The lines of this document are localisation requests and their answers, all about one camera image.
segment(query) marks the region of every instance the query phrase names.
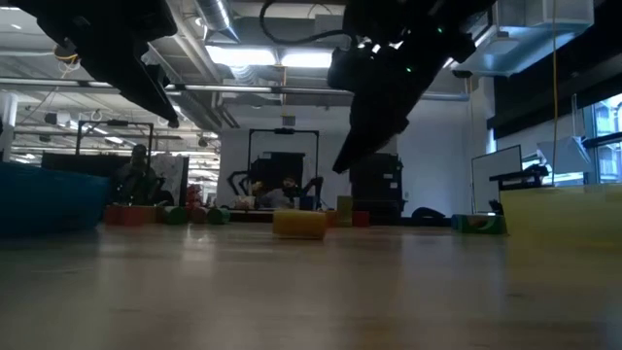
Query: yellow block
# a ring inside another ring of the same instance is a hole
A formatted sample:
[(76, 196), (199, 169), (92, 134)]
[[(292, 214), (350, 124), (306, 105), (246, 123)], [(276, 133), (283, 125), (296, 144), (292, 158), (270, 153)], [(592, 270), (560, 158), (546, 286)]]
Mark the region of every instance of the yellow block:
[(274, 212), (272, 233), (286, 238), (324, 239), (327, 221), (326, 213), (277, 210)]
[(501, 193), (510, 246), (622, 251), (622, 186)]

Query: wooden floor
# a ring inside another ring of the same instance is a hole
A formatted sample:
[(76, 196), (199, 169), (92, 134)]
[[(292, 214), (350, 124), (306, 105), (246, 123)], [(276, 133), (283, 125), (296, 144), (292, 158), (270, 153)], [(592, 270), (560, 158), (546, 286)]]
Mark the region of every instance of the wooden floor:
[(622, 349), (619, 256), (441, 230), (269, 230), (2, 242), (0, 349)]

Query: person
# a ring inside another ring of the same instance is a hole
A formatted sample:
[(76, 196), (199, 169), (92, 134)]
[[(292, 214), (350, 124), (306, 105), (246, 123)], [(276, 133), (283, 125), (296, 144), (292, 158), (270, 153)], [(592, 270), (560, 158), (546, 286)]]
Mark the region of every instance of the person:
[(114, 175), (114, 201), (120, 204), (149, 205), (158, 187), (156, 172), (147, 167), (147, 147), (136, 145), (131, 160)]
[(272, 190), (258, 198), (259, 207), (291, 209), (294, 208), (295, 197), (300, 197), (300, 187), (293, 176), (286, 176), (281, 188)]

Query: blue container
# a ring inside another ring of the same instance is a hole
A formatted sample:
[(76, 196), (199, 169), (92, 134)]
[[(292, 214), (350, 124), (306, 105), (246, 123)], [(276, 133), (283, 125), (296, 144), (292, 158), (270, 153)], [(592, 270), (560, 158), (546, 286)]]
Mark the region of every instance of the blue container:
[(0, 236), (94, 228), (109, 189), (106, 178), (0, 162)]

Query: white board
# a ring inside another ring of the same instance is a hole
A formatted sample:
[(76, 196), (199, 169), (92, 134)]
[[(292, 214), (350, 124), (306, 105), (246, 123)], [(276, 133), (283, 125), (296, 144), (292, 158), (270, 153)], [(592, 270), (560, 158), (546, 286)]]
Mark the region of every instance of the white board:
[(521, 147), (515, 146), (472, 160), (475, 213), (491, 212), (489, 201), (500, 200), (499, 183), (491, 176), (523, 170)]

